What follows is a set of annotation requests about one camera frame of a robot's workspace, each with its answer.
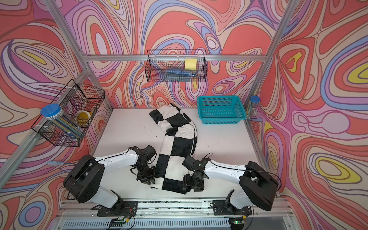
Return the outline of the black white checkered pillowcase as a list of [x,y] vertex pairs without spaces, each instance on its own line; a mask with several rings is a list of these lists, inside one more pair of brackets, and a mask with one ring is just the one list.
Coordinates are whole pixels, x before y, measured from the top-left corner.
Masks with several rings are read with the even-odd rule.
[[164,105],[149,114],[165,132],[155,166],[155,184],[160,189],[186,194],[190,189],[184,183],[189,170],[183,166],[186,157],[193,156],[197,144],[197,130],[193,121],[173,104]]

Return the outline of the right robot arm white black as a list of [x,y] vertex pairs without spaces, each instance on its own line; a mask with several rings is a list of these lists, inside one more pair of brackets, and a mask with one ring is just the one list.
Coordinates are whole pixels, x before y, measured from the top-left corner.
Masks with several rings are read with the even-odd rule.
[[226,199],[213,200],[214,215],[244,215],[253,213],[258,207],[271,211],[279,189],[278,181],[272,173],[260,165],[249,161],[247,165],[229,165],[213,161],[210,158],[196,160],[188,156],[183,166],[192,172],[184,176],[183,189],[202,192],[205,179],[221,179],[240,186],[241,190],[232,189]]

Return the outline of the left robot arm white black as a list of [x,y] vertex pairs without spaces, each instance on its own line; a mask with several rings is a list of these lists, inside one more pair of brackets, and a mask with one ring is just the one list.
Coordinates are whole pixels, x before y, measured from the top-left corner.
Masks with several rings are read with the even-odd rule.
[[136,169],[137,181],[151,185],[155,184],[155,167],[149,166],[157,155],[154,147],[148,145],[144,149],[136,146],[126,151],[105,157],[83,156],[73,167],[63,181],[68,195],[73,196],[79,203],[93,202],[109,211],[123,210],[123,199],[111,189],[101,186],[102,178],[124,167]]

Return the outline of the yellow tape roll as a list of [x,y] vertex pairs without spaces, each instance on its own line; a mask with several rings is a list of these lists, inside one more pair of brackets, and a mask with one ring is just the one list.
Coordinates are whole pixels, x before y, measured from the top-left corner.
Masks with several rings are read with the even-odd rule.
[[80,127],[86,127],[91,118],[91,113],[85,110],[81,110],[75,115],[75,122]]

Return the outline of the teal plastic basket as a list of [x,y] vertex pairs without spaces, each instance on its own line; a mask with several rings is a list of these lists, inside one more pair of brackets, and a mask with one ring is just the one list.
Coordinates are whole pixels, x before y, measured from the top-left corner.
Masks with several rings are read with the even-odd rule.
[[247,118],[238,96],[200,96],[197,110],[204,125],[237,124]]

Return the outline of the blue lid corner jar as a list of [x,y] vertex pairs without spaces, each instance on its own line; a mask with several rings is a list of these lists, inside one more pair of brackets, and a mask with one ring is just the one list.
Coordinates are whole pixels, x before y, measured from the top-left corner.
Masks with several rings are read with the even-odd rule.
[[250,97],[250,103],[247,108],[247,118],[249,119],[251,117],[251,113],[254,109],[254,107],[260,102],[260,97],[256,95],[252,95]]

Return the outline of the blue lid straw jar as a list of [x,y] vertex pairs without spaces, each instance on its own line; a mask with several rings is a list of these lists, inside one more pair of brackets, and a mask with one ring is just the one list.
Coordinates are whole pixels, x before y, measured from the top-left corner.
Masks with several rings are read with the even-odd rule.
[[82,129],[64,112],[59,104],[51,103],[41,109],[40,114],[61,129],[68,137],[79,139]]

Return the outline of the yellow sticky note pad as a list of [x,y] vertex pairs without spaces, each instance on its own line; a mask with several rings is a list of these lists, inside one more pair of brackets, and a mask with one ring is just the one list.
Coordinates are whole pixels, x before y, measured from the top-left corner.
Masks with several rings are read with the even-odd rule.
[[196,58],[185,58],[185,70],[195,71],[197,69]]

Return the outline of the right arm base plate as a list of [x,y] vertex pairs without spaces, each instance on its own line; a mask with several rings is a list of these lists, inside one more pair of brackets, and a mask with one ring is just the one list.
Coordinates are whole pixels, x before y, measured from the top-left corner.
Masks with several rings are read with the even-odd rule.
[[239,215],[248,217],[253,214],[252,207],[243,207],[242,209],[238,209],[225,200],[213,200],[210,206],[213,208],[215,216]]

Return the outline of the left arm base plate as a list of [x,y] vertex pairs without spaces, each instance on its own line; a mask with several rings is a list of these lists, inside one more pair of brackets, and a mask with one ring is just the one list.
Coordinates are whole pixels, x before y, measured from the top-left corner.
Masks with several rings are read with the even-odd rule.
[[97,215],[99,217],[132,217],[138,211],[138,201],[118,201],[112,208],[100,206]]

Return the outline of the aluminium rail front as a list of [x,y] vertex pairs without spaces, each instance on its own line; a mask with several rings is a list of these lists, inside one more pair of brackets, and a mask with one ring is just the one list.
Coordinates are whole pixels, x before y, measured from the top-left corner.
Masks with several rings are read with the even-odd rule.
[[[211,198],[170,198],[151,201],[136,199],[136,219],[162,218],[211,218],[214,217]],[[271,211],[254,207],[253,217],[295,217],[291,204],[285,198],[277,198]],[[77,201],[65,201],[57,212],[57,218],[65,219],[92,219],[98,218],[98,210],[94,203],[80,204]]]

